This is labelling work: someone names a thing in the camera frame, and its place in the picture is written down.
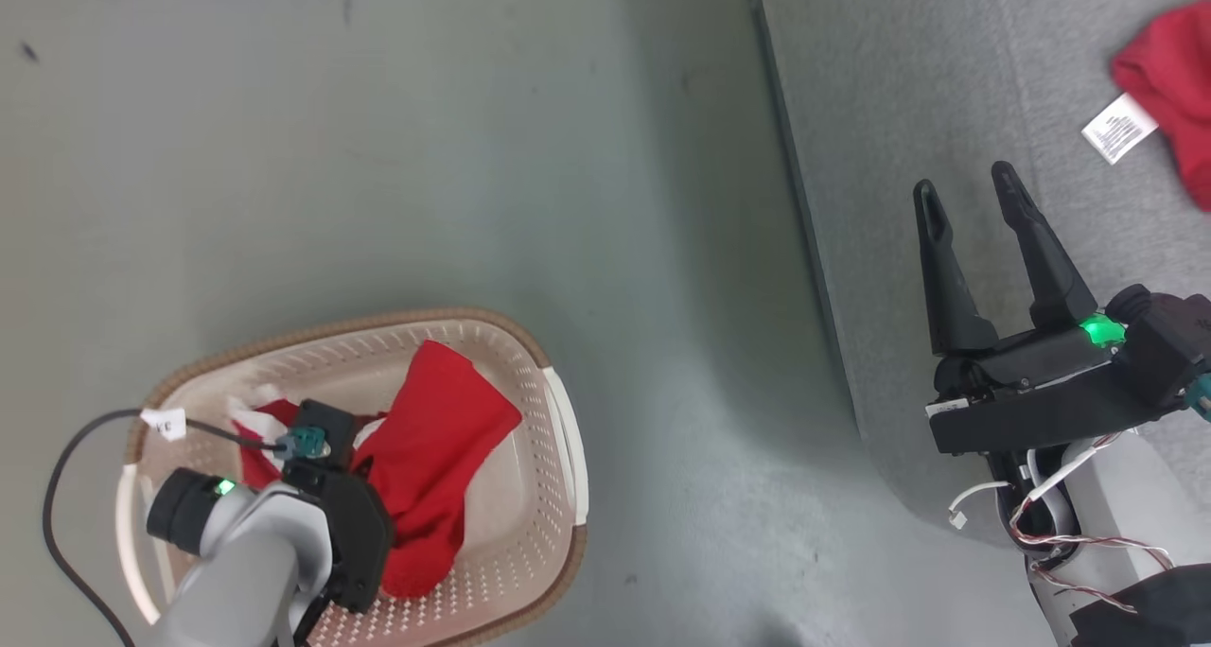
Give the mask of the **red garment with white print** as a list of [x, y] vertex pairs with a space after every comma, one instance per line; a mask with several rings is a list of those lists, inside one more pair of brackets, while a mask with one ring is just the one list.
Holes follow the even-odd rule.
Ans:
[[520, 424], [520, 410], [467, 357], [424, 340], [394, 403], [354, 450], [350, 466], [394, 519], [381, 592], [427, 595], [450, 573], [465, 540], [465, 496], [488, 456]]

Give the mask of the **beige perforated laundry basket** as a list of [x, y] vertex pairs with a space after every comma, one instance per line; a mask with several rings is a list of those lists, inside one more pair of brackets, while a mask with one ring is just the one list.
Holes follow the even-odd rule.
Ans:
[[224, 423], [226, 397], [272, 384], [368, 416], [386, 410], [412, 357], [438, 340], [471, 359], [522, 419], [467, 486], [465, 542], [427, 596], [331, 608], [312, 647], [472, 647], [536, 620], [570, 586], [587, 544], [589, 473], [570, 397], [518, 324], [480, 309], [389, 313], [326, 324], [203, 357], [149, 405]]

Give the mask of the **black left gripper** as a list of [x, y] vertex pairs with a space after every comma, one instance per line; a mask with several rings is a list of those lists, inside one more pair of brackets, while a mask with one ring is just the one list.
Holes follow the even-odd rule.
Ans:
[[395, 525], [368, 475], [368, 466], [285, 462], [285, 483], [315, 500], [325, 514], [333, 552], [328, 582], [308, 605], [308, 615], [320, 615], [329, 605], [365, 614], [375, 605]]

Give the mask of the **grey fabric sofa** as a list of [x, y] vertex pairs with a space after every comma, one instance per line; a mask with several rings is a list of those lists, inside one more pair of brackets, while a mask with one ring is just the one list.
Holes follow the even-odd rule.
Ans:
[[1132, 284], [1211, 298], [1211, 213], [1181, 185], [1163, 134], [1117, 164], [1081, 130], [1119, 87], [1109, 64], [1147, 23], [1196, 0], [763, 0], [784, 121], [813, 227], [856, 426], [903, 508], [941, 536], [926, 605], [966, 622], [957, 647], [1054, 647], [995, 521], [987, 479], [943, 456], [926, 426], [936, 367], [926, 336], [913, 187], [930, 179], [955, 228], [980, 314], [1031, 327], [1032, 292], [991, 178], [1012, 164], [1101, 303]]

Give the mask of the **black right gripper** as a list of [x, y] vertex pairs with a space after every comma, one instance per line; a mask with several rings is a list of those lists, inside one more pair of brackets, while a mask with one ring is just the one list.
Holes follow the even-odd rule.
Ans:
[[939, 191], [929, 179], [917, 182], [913, 202], [926, 327], [932, 353], [942, 357], [934, 374], [939, 400], [926, 407], [939, 452], [1055, 447], [1163, 418], [1167, 401], [1150, 400], [1133, 388], [1138, 376], [1125, 357], [1126, 327], [1094, 315], [1094, 292], [1016, 168], [995, 161], [991, 174], [1004, 222], [1016, 234], [1025, 259], [1033, 326], [1074, 327], [1028, 331], [995, 344], [994, 324], [974, 307], [957, 263], [955, 234]]

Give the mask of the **red garment with white label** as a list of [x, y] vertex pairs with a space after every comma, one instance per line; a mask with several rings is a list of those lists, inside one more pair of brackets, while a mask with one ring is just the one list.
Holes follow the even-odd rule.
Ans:
[[1110, 61], [1120, 90], [1081, 137], [1114, 165], [1164, 134], [1186, 194], [1211, 213], [1211, 0], [1167, 10]]

